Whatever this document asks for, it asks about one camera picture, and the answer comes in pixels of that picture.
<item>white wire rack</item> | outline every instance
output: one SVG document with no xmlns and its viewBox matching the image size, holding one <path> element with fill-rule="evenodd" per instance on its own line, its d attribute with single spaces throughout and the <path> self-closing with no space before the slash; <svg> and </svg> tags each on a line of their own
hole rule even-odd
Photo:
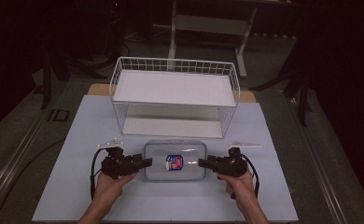
<svg viewBox="0 0 364 224">
<path fill-rule="evenodd" d="M 120 57 L 110 84 L 129 134 L 222 138 L 240 99 L 233 63 Z"/>
</svg>

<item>person's left hand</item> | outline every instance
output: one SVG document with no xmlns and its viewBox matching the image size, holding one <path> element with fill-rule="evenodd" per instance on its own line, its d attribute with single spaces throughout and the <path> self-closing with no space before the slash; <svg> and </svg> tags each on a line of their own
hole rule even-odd
<svg viewBox="0 0 364 224">
<path fill-rule="evenodd" d="M 134 179 L 135 176 L 136 174 L 125 175 L 114 180 L 100 172 L 92 202 L 78 223 L 101 222 L 103 217 L 109 212 L 112 204 L 121 195 L 123 186 Z"/>
</svg>

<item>logo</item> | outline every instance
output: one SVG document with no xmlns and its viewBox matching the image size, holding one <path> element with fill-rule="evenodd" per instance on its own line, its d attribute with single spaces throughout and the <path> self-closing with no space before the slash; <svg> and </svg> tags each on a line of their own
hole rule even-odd
<svg viewBox="0 0 364 224">
<path fill-rule="evenodd" d="M 165 168 L 168 171 L 180 171 L 183 168 L 182 155 L 168 155 L 165 160 Z"/>
</svg>

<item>person's right hand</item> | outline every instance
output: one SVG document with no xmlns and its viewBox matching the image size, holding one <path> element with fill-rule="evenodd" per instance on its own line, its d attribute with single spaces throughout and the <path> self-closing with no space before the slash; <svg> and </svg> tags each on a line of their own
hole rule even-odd
<svg viewBox="0 0 364 224">
<path fill-rule="evenodd" d="M 253 177 L 249 170 L 239 177 L 217 176 L 226 181 L 226 192 L 230 195 L 235 194 L 237 207 L 243 213 L 247 223 L 268 223 L 255 196 Z"/>
</svg>

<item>dark background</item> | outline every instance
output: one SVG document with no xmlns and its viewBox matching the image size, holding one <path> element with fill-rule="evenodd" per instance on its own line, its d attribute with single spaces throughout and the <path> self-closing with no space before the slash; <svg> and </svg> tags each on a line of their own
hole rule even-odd
<svg viewBox="0 0 364 224">
<path fill-rule="evenodd" d="M 0 0 L 0 120 L 34 89 L 31 75 L 42 67 L 49 43 L 79 58 L 90 58 L 101 48 L 94 43 L 104 38 L 108 2 L 95 2 Z M 133 5 L 126 6 L 124 13 L 127 19 L 138 15 L 146 24 L 139 21 L 131 24 L 150 33 L 148 23 L 169 20 L 171 1 L 142 2 L 144 7 L 140 7 L 140 1 L 132 1 Z M 269 15 L 283 18 L 296 15 L 296 10 L 307 19 L 311 14 L 306 9 L 286 9 L 282 13 L 277 13 L 281 10 L 277 7 L 263 9 L 253 31 L 301 34 L 288 65 L 301 69 L 308 64 L 314 68 L 310 86 L 316 91 L 364 188 L 364 1 L 331 1 L 325 5 L 328 8 L 313 14 L 306 27 L 293 20 L 268 19 Z M 156 14 L 151 15 L 148 7 L 157 9 Z M 205 13 L 213 11 L 208 7 Z M 285 26 L 292 23 L 295 29 Z"/>
</svg>

